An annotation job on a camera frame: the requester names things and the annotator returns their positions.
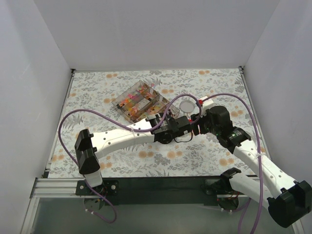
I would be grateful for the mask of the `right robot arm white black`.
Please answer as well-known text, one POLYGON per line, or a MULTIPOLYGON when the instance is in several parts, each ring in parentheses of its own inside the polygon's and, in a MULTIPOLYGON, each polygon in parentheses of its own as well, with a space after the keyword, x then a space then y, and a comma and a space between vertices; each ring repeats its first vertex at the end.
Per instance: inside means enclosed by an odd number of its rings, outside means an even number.
POLYGON ((218 181, 223 192, 238 191, 268 210, 273 220, 287 228, 312 210, 312 188, 278 168, 266 155, 257 152, 256 143, 241 128, 234 127, 224 106, 203 104, 200 114, 191 115, 193 134, 211 133, 221 146, 243 161, 262 182, 231 168, 218 181))

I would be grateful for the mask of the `clear compartment candy box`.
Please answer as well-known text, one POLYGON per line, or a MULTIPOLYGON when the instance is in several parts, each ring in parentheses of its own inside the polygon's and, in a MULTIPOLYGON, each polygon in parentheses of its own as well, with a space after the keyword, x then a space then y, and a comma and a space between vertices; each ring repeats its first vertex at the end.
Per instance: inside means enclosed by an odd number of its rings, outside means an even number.
POLYGON ((140 80, 115 98, 112 104, 126 120, 136 123, 149 115, 163 113, 169 101, 140 80))

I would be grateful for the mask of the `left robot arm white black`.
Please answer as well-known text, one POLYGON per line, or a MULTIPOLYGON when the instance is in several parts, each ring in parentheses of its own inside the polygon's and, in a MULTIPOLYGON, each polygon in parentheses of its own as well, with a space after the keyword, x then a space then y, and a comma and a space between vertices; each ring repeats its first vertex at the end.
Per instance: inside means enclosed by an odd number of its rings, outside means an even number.
POLYGON ((173 118, 166 115, 163 123, 152 130, 163 114, 155 114, 129 125, 129 130, 114 129, 107 132, 90 133, 82 130, 75 143, 79 173, 87 181, 87 189, 93 195, 103 191, 104 184, 98 160, 109 153, 137 144, 159 142, 169 144, 177 137, 192 131, 186 116, 173 118))

